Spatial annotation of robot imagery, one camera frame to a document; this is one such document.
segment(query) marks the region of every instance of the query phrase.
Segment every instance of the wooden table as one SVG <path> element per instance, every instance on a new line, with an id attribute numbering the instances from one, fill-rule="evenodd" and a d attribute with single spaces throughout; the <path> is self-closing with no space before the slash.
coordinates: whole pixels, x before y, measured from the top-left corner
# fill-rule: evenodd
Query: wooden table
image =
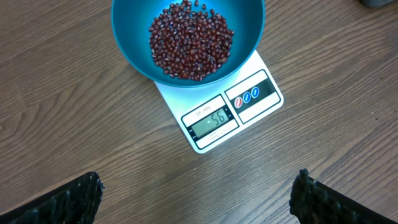
<path id="1" fill-rule="evenodd" d="M 285 104 L 204 155 L 120 53 L 110 10 L 2 2 L 0 213 L 94 170 L 96 223 L 297 223 L 306 167 L 398 221 L 398 4 L 267 1 L 257 50 Z"/>

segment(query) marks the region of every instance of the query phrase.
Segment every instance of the textured black surface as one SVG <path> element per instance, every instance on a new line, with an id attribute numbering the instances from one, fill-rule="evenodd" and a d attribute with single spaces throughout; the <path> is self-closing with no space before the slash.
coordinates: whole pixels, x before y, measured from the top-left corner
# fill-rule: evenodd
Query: textured black surface
<path id="1" fill-rule="evenodd" d="M 0 223 L 93 223 L 103 189 L 99 175 L 89 172 L 1 215 Z"/>
<path id="2" fill-rule="evenodd" d="M 301 224 L 394 224 L 396 222 L 314 181 L 300 170 L 290 194 L 290 213 Z"/>

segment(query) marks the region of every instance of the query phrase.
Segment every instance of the white scale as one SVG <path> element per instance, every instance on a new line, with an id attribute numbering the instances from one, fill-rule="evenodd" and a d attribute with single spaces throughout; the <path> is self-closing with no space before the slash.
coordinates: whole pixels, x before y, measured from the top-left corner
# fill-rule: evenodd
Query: white scale
<path id="1" fill-rule="evenodd" d="M 284 103 L 257 51 L 237 72 L 211 85 L 155 84 L 197 153 L 208 152 Z"/>

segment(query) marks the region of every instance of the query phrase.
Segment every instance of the red button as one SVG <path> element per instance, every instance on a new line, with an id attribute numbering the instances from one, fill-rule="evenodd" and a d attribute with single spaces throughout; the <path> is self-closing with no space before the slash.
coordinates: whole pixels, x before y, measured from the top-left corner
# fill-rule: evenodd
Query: red button
<path id="1" fill-rule="evenodd" d="M 241 97 L 235 99 L 235 108 L 240 108 L 242 106 L 243 100 Z"/>

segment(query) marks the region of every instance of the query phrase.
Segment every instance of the pile of beans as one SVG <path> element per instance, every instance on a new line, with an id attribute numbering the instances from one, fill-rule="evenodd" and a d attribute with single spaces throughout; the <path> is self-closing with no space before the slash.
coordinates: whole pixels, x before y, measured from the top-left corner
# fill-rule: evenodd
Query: pile of beans
<path id="1" fill-rule="evenodd" d="M 231 55 L 233 30 L 214 9 L 192 11 L 192 2 L 171 4 L 149 28 L 152 58 L 171 78 L 202 81 Z"/>

